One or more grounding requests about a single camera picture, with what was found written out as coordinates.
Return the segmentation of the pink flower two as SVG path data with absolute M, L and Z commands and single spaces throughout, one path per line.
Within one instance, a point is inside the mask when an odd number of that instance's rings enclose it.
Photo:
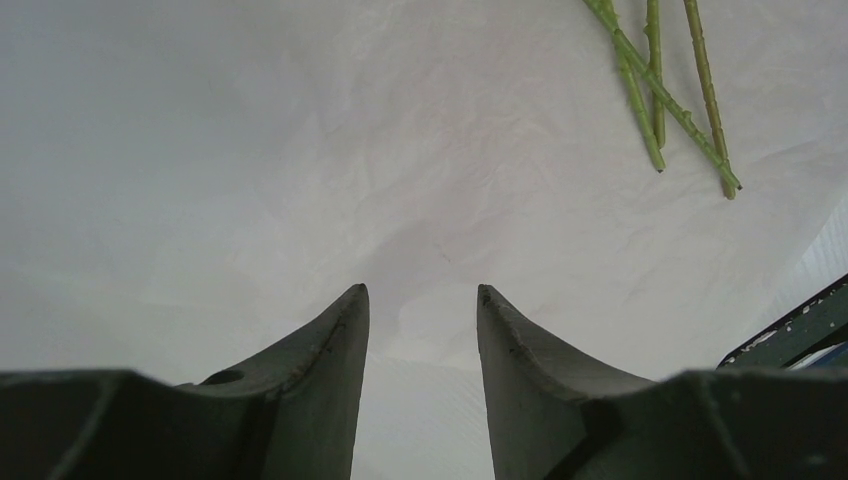
M 658 80 L 662 80 L 662 45 L 660 28 L 660 3 L 658 0 L 646 1 L 646 25 L 643 30 L 648 40 L 649 68 Z M 658 147 L 665 145 L 665 109 L 659 97 L 652 94 L 653 128 Z

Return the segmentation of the white wrapping paper sheet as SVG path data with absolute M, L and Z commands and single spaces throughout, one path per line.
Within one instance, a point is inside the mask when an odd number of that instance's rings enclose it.
M 847 268 L 847 5 L 699 5 L 656 172 L 580 1 L 5 1 L 1 366 L 199 382 L 367 286 L 357 479 L 493 475 L 476 292 L 660 379 Z

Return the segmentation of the pink flower one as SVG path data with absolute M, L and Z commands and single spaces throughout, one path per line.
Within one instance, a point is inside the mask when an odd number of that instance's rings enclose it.
M 612 45 L 618 46 L 623 51 L 624 55 L 631 63 L 632 68 L 636 72 L 636 78 L 644 81 L 647 84 L 649 91 L 652 94 L 655 93 L 659 97 L 662 105 L 664 106 L 665 113 L 669 113 L 672 118 L 674 118 L 687 136 L 693 141 L 699 151 L 713 165 L 719 176 L 719 170 L 711 161 L 707 152 L 708 147 L 706 144 L 711 140 L 711 134 L 706 135 L 706 133 L 696 126 L 695 122 L 692 120 L 692 112 L 680 105 L 680 103 L 673 98 L 673 95 L 666 88 L 663 79 L 658 80 L 657 77 L 650 71 L 648 67 L 649 57 L 645 58 L 642 54 L 640 54 L 628 38 L 627 34 L 620 28 L 614 3 L 612 1 L 587 1 L 585 5 L 608 33 Z M 731 164 L 729 169 L 731 170 L 731 173 L 728 174 L 728 177 L 738 186 L 738 191 L 740 191 L 742 189 L 742 184 L 734 174 Z

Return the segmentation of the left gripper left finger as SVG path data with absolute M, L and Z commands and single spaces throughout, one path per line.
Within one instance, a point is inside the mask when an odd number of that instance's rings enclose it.
M 347 479 L 369 296 L 198 384 L 129 369 L 5 371 L 5 479 Z

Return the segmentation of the pink flower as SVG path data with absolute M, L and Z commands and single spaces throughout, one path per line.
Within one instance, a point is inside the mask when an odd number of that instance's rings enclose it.
M 618 46 L 613 45 L 613 48 L 618 62 L 619 74 L 627 93 L 628 105 L 636 119 L 653 168 L 658 173 L 662 173 L 666 169 L 666 163 L 654 134 L 652 110 L 651 113 L 648 113 L 641 87 L 637 83 L 636 72 L 631 63 Z
M 683 4 L 691 36 L 701 94 L 711 133 L 711 140 L 706 144 L 708 147 L 707 152 L 709 158 L 719 170 L 724 197 L 727 200 L 734 200 L 737 196 L 738 186 L 728 177 L 728 174 L 731 173 L 729 169 L 729 155 L 708 58 L 700 9 L 698 2 L 695 0 L 684 0 Z

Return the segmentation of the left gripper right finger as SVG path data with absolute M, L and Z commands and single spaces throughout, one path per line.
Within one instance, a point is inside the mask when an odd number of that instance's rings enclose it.
M 748 367 L 651 381 L 480 285 L 477 342 L 499 479 L 843 479 L 847 372 Z

